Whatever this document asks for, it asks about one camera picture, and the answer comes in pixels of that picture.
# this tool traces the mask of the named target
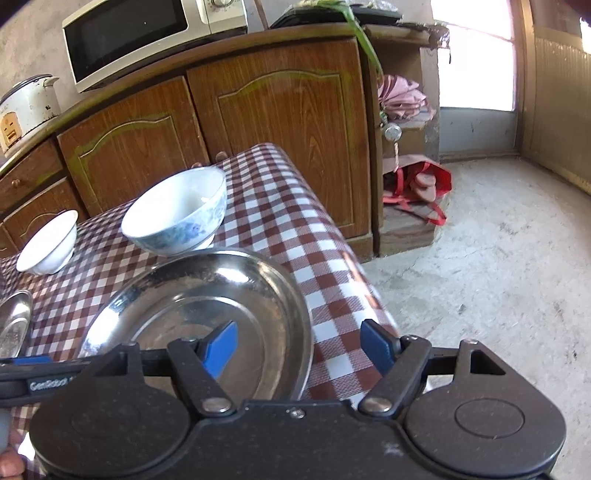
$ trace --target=pink cloth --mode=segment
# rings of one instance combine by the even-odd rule
[[[418,83],[399,75],[384,75],[378,98],[391,119],[414,117],[427,106],[427,96],[418,89]]]

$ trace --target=wooden countertop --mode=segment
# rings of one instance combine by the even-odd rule
[[[411,43],[419,47],[428,46],[428,35],[424,32],[383,25],[366,25],[364,28],[371,37],[376,39]],[[345,23],[300,25],[238,35],[195,47],[157,61],[96,90],[61,115],[44,123],[42,128],[29,140],[17,144],[14,150],[8,150],[7,161],[0,166],[0,177],[51,135],[61,133],[103,106],[124,98],[128,90],[139,90],[156,83],[154,80],[159,80],[160,77],[181,75],[184,74],[187,68],[196,64],[211,61],[218,57],[235,55],[237,52],[252,48],[293,41],[320,41],[327,38],[350,36],[353,36],[353,29]]]

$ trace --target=small metal plate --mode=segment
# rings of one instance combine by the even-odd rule
[[[0,304],[0,358],[18,356],[32,311],[33,298],[27,290],[18,290]]]
[[[79,356],[122,342],[165,348],[238,324],[238,348],[218,382],[240,404],[246,398],[299,398],[310,372],[308,308],[279,265],[250,251],[213,248],[184,255],[134,278],[102,308]],[[147,383],[170,391],[165,379]]]

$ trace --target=corrugated panel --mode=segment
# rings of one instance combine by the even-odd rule
[[[591,56],[537,37],[531,156],[591,193]]]

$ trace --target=hand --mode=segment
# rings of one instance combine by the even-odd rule
[[[21,434],[14,429],[11,430],[8,447],[0,455],[0,475],[3,480],[22,480],[25,462],[15,449],[15,446],[21,442]]]

